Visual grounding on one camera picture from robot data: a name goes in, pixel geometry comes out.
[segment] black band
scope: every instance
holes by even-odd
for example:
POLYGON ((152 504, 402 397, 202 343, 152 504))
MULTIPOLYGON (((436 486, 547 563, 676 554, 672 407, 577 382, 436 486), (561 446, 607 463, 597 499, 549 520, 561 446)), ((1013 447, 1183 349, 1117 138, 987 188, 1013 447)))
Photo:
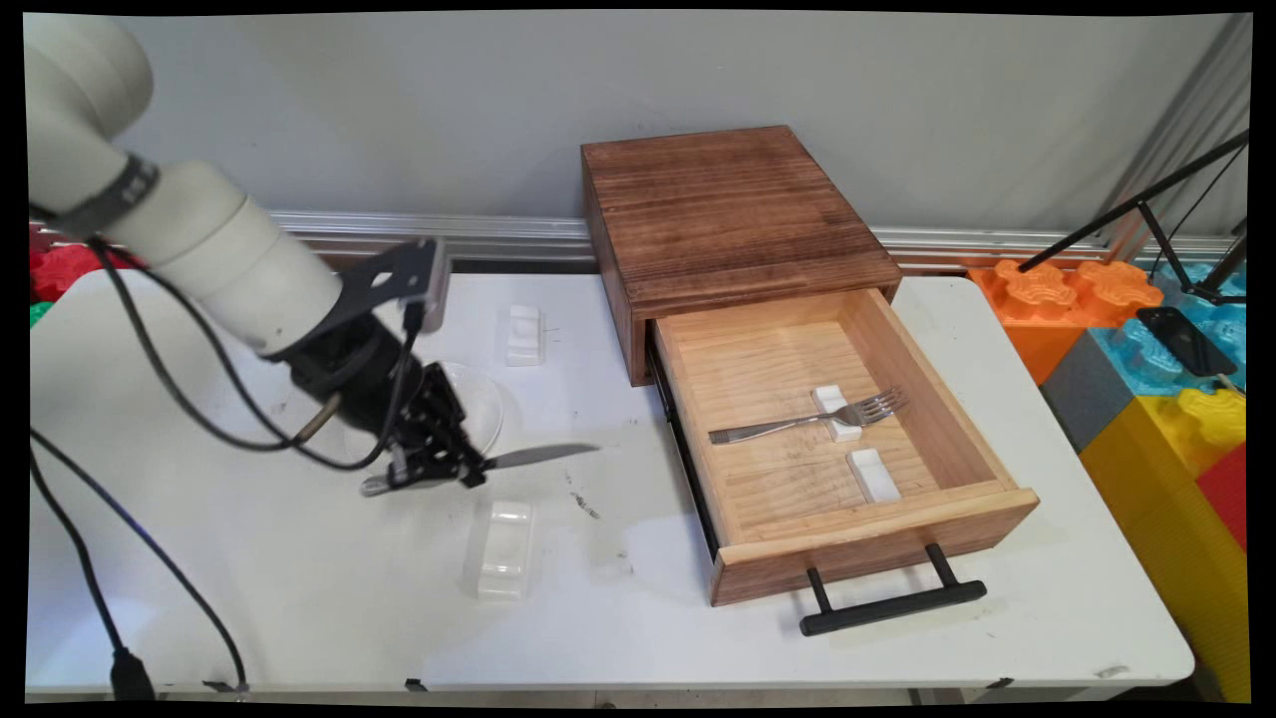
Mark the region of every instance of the black band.
POLYGON ((131 212, 158 181, 160 167, 137 154, 129 154, 124 170, 111 184, 46 226, 65 236, 88 238, 131 212))

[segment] white table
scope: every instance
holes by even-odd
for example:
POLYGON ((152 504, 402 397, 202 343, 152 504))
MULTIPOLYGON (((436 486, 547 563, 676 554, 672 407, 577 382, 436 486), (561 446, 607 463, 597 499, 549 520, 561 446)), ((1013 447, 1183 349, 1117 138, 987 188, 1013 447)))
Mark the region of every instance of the white table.
MULTIPOLYGON (((161 351, 221 426, 267 439, 180 309, 130 277, 161 351)), ((31 423, 112 491, 237 639, 255 690, 961 687, 1000 678, 1108 696, 1188 676, 1192 654, 976 287, 906 278, 894 307, 1013 474, 1041 499, 1000 546, 952 559, 974 603, 803 638, 810 592, 711 608, 709 557, 660 403, 625 381, 597 275, 458 274, 417 352, 500 386, 494 454, 601 451, 376 500, 360 477, 221 445, 174 406, 106 277, 80 279, 31 332, 31 423), (540 306, 540 369, 507 369, 500 315, 540 306), (592 518, 577 496, 596 513, 592 518), (530 596, 480 604, 486 509, 535 505, 530 596)), ((385 316, 393 323, 393 310, 385 316)), ((316 406, 232 343, 285 427, 316 406)), ((313 446, 343 458, 342 430, 313 446)), ((87 537, 125 643, 161 690, 234 682, 212 626, 128 529, 37 450, 87 537)), ((103 690, 110 645, 70 542, 32 491, 28 691, 103 690)), ((835 606, 937 588, 928 566, 828 587, 835 606)))

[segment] smartphone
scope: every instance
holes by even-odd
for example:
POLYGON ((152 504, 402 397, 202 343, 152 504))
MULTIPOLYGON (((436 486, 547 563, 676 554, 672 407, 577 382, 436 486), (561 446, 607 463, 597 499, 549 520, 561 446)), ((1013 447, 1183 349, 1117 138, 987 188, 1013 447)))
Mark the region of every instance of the smartphone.
POLYGON ((1236 366, 1192 319, 1174 306, 1150 306, 1134 311, 1152 335, 1159 338, 1183 367, 1197 377, 1233 375, 1236 366))

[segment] white holder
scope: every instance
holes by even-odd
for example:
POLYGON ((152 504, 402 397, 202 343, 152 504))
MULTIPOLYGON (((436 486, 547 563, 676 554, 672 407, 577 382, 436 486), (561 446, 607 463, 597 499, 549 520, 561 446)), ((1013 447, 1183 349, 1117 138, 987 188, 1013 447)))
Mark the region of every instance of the white holder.
MULTIPOLYGON (((815 407, 819 407, 822 414, 829 414, 846 407, 846 398, 842 397, 842 390, 837 385, 815 388, 815 392, 810 393, 810 397, 815 400, 815 407)), ((864 435, 863 429, 849 427, 833 420, 824 420, 824 427, 828 429, 828 437, 836 444, 856 441, 864 435)))
POLYGON ((517 501, 494 502, 482 566, 478 569, 480 601, 521 601, 527 594, 527 557, 531 545, 531 505, 517 501))
POLYGON ((538 367, 544 362, 541 342, 541 310, 514 304, 509 307, 509 338, 505 343, 505 366, 538 367))
POLYGON ((864 495, 865 501, 869 504, 900 501, 900 490, 891 480, 891 473, 887 472, 886 464, 882 463, 875 449, 852 451, 846 455, 846 462, 851 465, 851 473, 855 474, 855 481, 859 482, 860 494, 864 495))

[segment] wood grain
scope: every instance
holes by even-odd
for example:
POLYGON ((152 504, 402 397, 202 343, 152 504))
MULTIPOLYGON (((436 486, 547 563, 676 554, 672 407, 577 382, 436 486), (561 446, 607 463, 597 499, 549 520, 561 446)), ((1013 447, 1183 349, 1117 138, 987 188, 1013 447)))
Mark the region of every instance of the wood grain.
MULTIPOLYGON (((857 527, 718 551, 711 603, 725 606, 809 588, 806 569, 828 582, 926 564, 925 546, 947 556, 990 548, 1037 505, 1031 490, 944 502, 857 527)), ((979 576, 962 576, 977 579, 979 576)))
POLYGON ((900 268, 787 126, 581 152, 586 214, 634 385, 649 381, 641 343, 648 319, 866 286, 889 296, 900 282, 900 268))
POLYGON ((1017 488, 1009 472, 966 417, 900 318, 874 289, 847 292, 840 318, 864 365, 883 386, 902 386, 910 411, 900 414, 914 448, 943 488, 998 481, 1017 488))
POLYGON ((670 315, 653 326, 721 546, 715 604, 800 588, 812 565, 835 580, 924 562, 929 541, 953 555, 986 548, 1036 506, 877 288, 670 315), (813 414, 812 390, 832 384, 850 402, 901 386, 910 404, 856 443, 833 444, 820 425, 708 443, 713 430, 813 414), (901 501, 866 504, 846 455, 869 446, 901 501))
POLYGON ((607 295, 607 306, 611 309, 611 319, 616 323, 616 338, 620 339, 620 351, 625 356, 625 369, 629 371, 629 385, 641 386, 649 384, 646 377, 646 365, 635 365, 630 361, 634 353, 644 353, 647 341, 647 323, 634 321, 629 312, 629 302, 625 300, 624 277, 616 265, 616 255, 611 250, 611 238, 607 235, 607 224, 602 221, 598 200, 593 194, 593 181, 590 175, 588 162, 582 162, 584 172, 584 222, 590 227, 590 241, 593 244, 593 255, 598 260, 598 273, 602 274, 602 287, 607 295))

